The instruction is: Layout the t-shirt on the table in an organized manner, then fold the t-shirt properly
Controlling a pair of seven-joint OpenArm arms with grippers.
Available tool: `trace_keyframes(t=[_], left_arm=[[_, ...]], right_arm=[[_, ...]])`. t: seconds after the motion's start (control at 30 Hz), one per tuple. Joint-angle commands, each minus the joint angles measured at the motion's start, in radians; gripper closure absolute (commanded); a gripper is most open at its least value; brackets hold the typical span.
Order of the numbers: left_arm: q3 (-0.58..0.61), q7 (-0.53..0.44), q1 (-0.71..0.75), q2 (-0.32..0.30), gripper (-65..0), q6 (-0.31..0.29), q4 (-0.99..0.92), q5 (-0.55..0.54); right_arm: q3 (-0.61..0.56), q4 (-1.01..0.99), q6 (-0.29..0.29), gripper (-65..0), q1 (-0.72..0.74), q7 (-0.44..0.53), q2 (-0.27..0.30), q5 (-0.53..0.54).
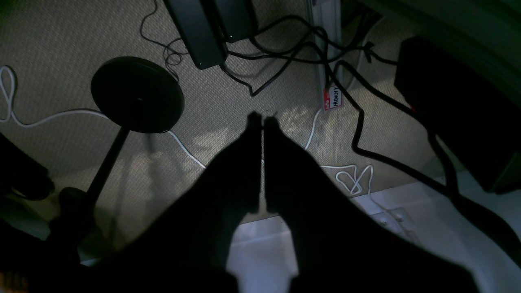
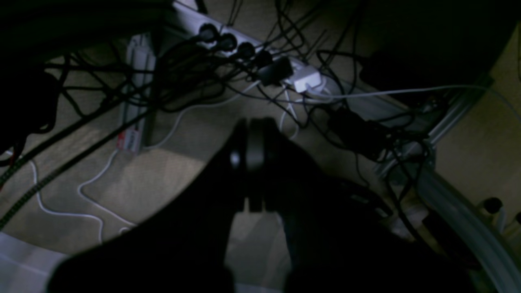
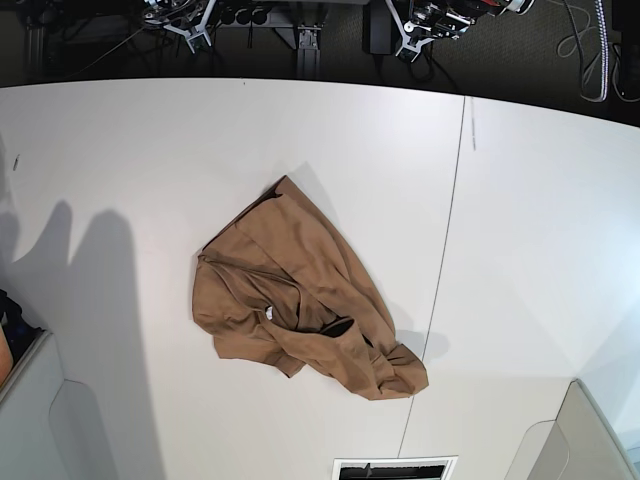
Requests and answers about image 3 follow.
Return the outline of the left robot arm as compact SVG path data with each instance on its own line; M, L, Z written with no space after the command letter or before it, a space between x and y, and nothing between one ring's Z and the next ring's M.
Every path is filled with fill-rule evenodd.
M533 4L533 0L411 1L403 28L420 39L458 39L484 15L524 15Z

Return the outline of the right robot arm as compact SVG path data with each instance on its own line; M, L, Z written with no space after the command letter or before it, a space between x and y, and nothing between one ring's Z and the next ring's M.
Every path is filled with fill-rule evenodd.
M154 28L171 25L180 29L195 26L204 15L208 1L202 0L149 0L145 2L142 21Z

